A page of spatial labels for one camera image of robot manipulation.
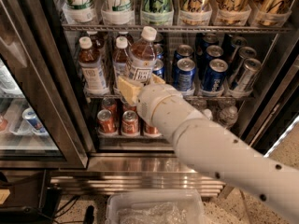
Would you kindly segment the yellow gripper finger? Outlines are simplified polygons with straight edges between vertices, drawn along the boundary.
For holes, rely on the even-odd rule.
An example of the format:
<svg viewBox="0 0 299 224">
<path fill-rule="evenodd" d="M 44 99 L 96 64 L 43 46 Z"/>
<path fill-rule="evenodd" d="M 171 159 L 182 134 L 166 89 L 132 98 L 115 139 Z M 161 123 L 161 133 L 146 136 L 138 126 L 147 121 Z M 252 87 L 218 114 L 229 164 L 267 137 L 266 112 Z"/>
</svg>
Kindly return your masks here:
<svg viewBox="0 0 299 224">
<path fill-rule="evenodd" d="M 149 80 L 150 84 L 165 84 L 165 81 L 155 74 L 152 74 Z"/>
<path fill-rule="evenodd" d="M 133 81 L 125 76 L 118 77 L 118 88 L 129 105 L 137 103 L 137 95 L 143 87 L 144 85 L 138 81 Z"/>
</svg>

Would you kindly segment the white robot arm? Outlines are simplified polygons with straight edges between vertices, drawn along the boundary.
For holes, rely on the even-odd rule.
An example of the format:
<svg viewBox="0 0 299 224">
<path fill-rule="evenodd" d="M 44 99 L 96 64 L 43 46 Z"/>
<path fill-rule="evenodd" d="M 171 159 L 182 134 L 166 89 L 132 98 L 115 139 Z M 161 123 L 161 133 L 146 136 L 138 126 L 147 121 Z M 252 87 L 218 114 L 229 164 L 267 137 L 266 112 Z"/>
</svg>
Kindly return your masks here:
<svg viewBox="0 0 299 224">
<path fill-rule="evenodd" d="M 152 78 L 149 84 L 118 77 L 118 89 L 148 125 L 194 171 L 242 189 L 291 224 L 299 224 L 299 170 L 271 160 L 194 108 L 180 91 Z"/>
</svg>

